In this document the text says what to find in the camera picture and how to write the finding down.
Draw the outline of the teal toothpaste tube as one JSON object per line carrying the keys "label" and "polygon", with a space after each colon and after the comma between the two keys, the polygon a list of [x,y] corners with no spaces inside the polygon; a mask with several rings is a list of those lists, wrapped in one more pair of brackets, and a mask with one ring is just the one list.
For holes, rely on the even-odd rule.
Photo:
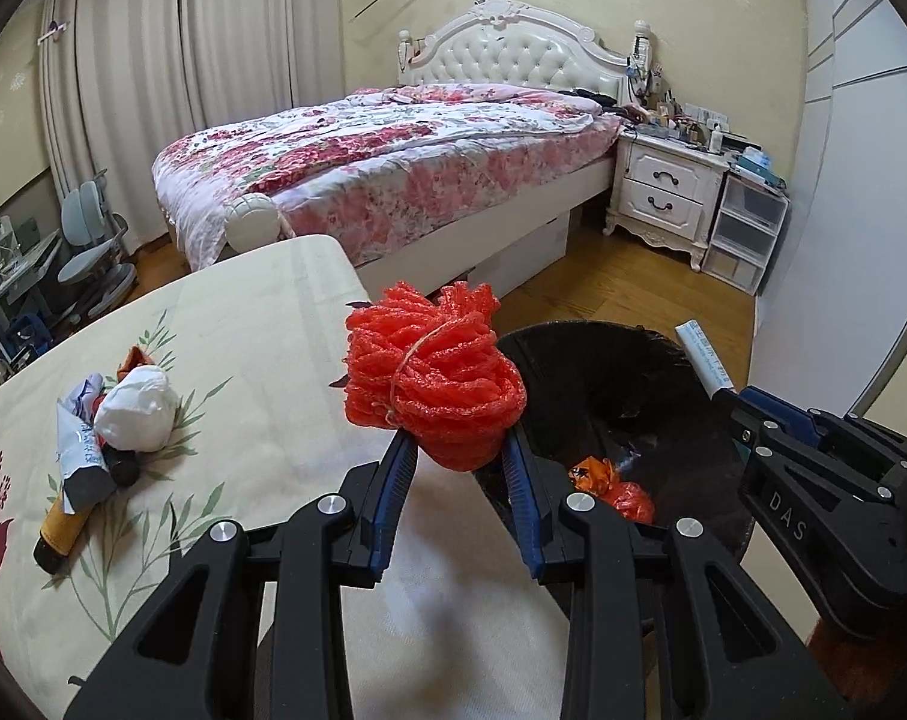
{"label": "teal toothpaste tube", "polygon": [[737,391],[727,367],[717,355],[716,348],[712,346],[704,330],[695,320],[688,320],[675,327],[676,338],[679,346],[683,348],[688,361],[691,362],[696,376],[702,383],[709,397],[719,392]]}

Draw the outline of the orange wrapper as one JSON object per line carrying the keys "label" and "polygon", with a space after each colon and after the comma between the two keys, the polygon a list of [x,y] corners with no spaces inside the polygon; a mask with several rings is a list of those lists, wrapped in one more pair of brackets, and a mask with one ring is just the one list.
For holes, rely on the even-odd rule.
{"label": "orange wrapper", "polygon": [[618,472],[609,458],[600,460],[595,457],[586,457],[574,468],[570,468],[567,474],[577,491],[592,494],[598,499],[614,493],[619,484]]}

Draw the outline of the red plastic bag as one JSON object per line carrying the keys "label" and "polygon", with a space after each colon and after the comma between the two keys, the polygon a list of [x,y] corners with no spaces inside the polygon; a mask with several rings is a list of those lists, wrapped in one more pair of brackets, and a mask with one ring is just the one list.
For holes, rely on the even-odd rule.
{"label": "red plastic bag", "polygon": [[611,484],[608,491],[601,496],[606,504],[613,505],[629,522],[652,525],[655,518],[655,505],[650,496],[632,481],[618,481]]}

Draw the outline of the yellow-brown tube black cap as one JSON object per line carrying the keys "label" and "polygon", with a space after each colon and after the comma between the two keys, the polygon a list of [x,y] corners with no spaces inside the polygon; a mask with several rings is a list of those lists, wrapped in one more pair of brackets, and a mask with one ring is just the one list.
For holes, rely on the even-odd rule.
{"label": "yellow-brown tube black cap", "polygon": [[44,517],[37,543],[33,548],[33,559],[43,572],[48,575],[61,572],[62,566],[71,555],[72,548],[83,534],[83,528],[87,525],[92,512],[94,509],[87,507],[83,511],[68,514],[66,496],[64,493],[58,494]]}

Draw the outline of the floral cream tablecloth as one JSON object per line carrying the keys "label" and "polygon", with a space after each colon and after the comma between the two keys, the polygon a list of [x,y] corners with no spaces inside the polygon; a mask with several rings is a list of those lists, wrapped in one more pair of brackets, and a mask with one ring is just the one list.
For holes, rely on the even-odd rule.
{"label": "floral cream tablecloth", "polygon": [[[388,436],[351,426],[336,380],[364,299],[333,239],[281,242],[198,271],[92,323],[0,387],[0,656],[44,718],[209,525],[282,522]],[[181,416],[133,488],[106,502],[63,578],[33,548],[59,488],[56,406],[134,346]],[[471,476],[421,460],[377,589],[343,596],[362,718],[554,718],[567,621],[526,572]]]}

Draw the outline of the white plastic mailer bag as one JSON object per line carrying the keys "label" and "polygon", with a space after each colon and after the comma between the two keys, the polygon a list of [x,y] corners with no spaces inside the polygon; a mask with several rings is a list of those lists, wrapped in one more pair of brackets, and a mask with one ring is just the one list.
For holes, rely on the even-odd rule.
{"label": "white plastic mailer bag", "polygon": [[56,405],[56,458],[61,472],[62,510],[76,515],[108,499],[118,489],[94,429],[67,408]]}

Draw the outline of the beige curtains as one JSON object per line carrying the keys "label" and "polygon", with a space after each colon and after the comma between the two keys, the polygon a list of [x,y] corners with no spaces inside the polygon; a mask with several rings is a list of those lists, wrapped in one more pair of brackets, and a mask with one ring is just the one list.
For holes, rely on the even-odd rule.
{"label": "beige curtains", "polygon": [[103,177],[131,250],[167,231],[165,146],[344,93],[339,0],[43,0],[37,46],[56,190]]}

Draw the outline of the pink floral quilt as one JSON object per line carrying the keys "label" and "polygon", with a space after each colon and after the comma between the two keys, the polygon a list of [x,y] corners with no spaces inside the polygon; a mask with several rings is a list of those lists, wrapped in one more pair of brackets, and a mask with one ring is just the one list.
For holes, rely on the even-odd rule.
{"label": "pink floral quilt", "polygon": [[577,94],[504,83],[360,89],[170,143],[155,193],[196,270],[227,245],[229,206],[259,193],[297,236],[328,234],[355,265],[570,176],[624,125]]}

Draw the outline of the orange-red foam net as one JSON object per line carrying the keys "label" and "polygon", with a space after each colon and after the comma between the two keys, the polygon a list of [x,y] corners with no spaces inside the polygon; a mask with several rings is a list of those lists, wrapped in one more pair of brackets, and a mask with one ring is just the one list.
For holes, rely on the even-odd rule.
{"label": "orange-red foam net", "polygon": [[344,413],[354,426],[405,431],[437,465],[469,473],[501,451],[526,406],[517,366],[497,348],[489,284],[447,284],[429,299],[400,281],[346,319]]}

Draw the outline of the study desk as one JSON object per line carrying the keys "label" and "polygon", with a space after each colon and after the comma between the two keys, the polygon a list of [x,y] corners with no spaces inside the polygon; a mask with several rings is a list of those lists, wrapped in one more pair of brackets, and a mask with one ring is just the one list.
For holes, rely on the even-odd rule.
{"label": "study desk", "polygon": [[0,222],[0,227],[4,226],[7,231],[0,236],[0,355],[10,364],[16,347],[9,333],[16,318],[26,312],[43,320],[53,315],[41,287],[61,254],[62,236],[59,231],[49,232],[22,252],[7,218]]}

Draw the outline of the orange paper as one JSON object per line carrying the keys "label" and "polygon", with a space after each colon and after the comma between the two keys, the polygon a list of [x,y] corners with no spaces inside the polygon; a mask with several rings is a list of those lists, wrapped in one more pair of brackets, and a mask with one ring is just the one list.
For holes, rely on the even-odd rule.
{"label": "orange paper", "polygon": [[116,382],[126,379],[134,369],[142,366],[154,366],[154,360],[140,346],[133,346],[133,348],[129,349],[128,356],[124,358],[124,361],[116,369]]}

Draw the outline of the white nightstand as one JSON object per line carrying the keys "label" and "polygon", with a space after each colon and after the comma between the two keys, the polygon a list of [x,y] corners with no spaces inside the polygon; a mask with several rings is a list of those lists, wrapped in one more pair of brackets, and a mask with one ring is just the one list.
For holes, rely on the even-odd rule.
{"label": "white nightstand", "polygon": [[624,130],[603,234],[622,229],[648,247],[688,255],[699,271],[727,172],[727,158]]}

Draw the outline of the white paper ball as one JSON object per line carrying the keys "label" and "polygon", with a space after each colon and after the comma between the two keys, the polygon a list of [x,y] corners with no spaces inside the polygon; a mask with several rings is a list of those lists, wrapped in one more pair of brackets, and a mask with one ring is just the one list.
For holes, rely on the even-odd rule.
{"label": "white paper ball", "polygon": [[113,449],[153,454],[173,433],[179,396],[158,366],[134,367],[101,400],[94,431]]}

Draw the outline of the grey-blue desk chair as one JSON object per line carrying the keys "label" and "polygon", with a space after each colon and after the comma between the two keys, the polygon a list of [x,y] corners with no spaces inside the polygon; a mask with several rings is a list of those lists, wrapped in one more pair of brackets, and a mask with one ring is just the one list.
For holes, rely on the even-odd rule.
{"label": "grey-blue desk chair", "polygon": [[61,202],[62,237],[72,255],[61,266],[58,283],[80,289],[71,317],[87,322],[112,312],[139,283],[124,247],[128,221],[110,208],[105,190],[106,171],[98,171]]}

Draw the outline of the lavender cloth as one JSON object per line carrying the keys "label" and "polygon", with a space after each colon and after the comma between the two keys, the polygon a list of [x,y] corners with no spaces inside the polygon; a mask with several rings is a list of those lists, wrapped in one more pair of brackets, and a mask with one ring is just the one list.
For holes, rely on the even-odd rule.
{"label": "lavender cloth", "polygon": [[69,413],[82,419],[87,426],[94,424],[98,405],[105,398],[105,379],[98,372],[89,374],[81,383],[72,388],[62,403]]}

